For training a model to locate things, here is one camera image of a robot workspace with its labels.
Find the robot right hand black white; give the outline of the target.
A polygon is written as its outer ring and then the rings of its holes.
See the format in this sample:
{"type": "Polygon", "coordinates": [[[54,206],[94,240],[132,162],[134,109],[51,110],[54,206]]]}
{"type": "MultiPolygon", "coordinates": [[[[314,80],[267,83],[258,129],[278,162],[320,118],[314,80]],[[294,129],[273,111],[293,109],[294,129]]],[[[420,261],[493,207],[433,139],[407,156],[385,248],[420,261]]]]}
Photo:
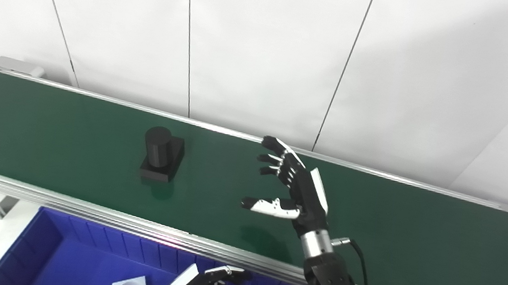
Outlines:
{"type": "Polygon", "coordinates": [[[309,170],[296,152],[280,139],[266,135],[261,145],[271,154],[261,154],[262,176],[274,175],[289,191],[289,198],[244,197],[240,206],[252,212],[289,219],[298,238],[328,229],[328,202],[318,168],[309,170]]]}

